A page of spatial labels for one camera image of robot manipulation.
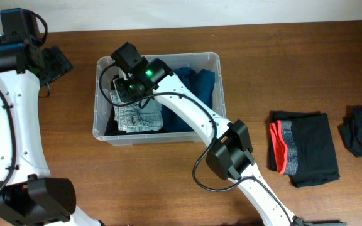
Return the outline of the light blue jeans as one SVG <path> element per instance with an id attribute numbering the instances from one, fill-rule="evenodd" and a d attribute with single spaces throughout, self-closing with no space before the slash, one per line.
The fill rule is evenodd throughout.
<path id="1" fill-rule="evenodd" d="M 159 131 L 163 127 L 162 106 L 155 100 L 144 100 L 124 107 L 114 106 L 120 131 L 127 134 Z"/>

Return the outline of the black garment with red waistband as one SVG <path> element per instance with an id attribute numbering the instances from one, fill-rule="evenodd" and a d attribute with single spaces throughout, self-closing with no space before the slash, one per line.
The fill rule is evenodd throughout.
<path id="1" fill-rule="evenodd" d="M 317 186 L 340 178 L 327 114 L 271 113 L 269 168 L 293 186 Z"/>

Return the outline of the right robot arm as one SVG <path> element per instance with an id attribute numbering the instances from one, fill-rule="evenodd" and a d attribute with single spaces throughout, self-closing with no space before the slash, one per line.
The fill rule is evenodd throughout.
<path id="1" fill-rule="evenodd" d="M 125 74 L 115 84 L 123 106 L 155 99 L 176 113 L 207 146 L 195 165 L 204 159 L 220 179 L 233 182 L 225 190 L 239 188 L 260 214 L 264 225 L 306 224 L 280 201 L 263 179 L 252 155 L 248 128 L 241 120 L 231 122 L 215 113 L 164 61 L 147 60 L 131 43 L 118 48 L 111 58 Z"/>

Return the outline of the blue garment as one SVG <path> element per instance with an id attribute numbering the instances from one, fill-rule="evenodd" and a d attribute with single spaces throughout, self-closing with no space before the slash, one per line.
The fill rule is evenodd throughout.
<path id="1" fill-rule="evenodd" d="M 173 71 L 180 81 L 206 106 L 212 108 L 212 93 L 215 85 L 215 72 L 202 69 L 199 72 L 190 67 Z M 168 107 L 162 106 L 162 129 L 167 132 L 192 132 L 193 129 Z"/>

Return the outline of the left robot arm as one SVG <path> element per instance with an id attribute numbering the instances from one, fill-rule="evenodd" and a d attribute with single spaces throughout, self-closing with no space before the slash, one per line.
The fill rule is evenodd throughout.
<path id="1" fill-rule="evenodd" d="M 39 91 L 72 64 L 58 47 L 44 47 L 40 15 L 15 8 L 0 17 L 0 218 L 12 225 L 99 225 L 78 207 L 72 182 L 51 176 L 41 143 Z"/>

